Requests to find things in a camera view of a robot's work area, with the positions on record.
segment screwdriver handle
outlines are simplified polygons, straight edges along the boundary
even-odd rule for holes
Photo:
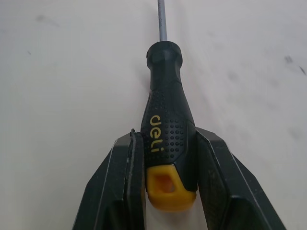
[[[147,193],[154,207],[181,211],[195,200],[198,169],[196,129],[182,88],[179,46],[155,43],[147,52],[147,66],[150,94],[141,125]]]

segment white table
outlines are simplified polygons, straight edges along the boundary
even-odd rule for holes
[[[166,0],[197,126],[254,173],[289,230],[307,225],[306,0]],[[140,129],[155,0],[0,0],[0,229],[71,229],[116,138]],[[149,230],[205,229],[147,203]]]

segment metal shaft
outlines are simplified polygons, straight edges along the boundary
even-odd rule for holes
[[[160,41],[167,41],[164,0],[158,0]]]

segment black rubber grip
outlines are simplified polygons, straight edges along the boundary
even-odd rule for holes
[[[147,52],[150,94],[141,133],[145,168],[173,164],[189,191],[197,190],[196,129],[180,79],[179,46],[162,41]]]

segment deli logo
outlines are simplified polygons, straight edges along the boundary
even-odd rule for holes
[[[164,148],[156,148],[154,145],[163,142],[162,139],[160,139],[161,136],[161,129],[157,126],[161,125],[161,118],[158,115],[152,116],[150,118],[150,125],[153,126],[153,128],[150,130],[150,137],[154,139],[154,141],[150,144],[151,152],[158,152],[163,151]]]

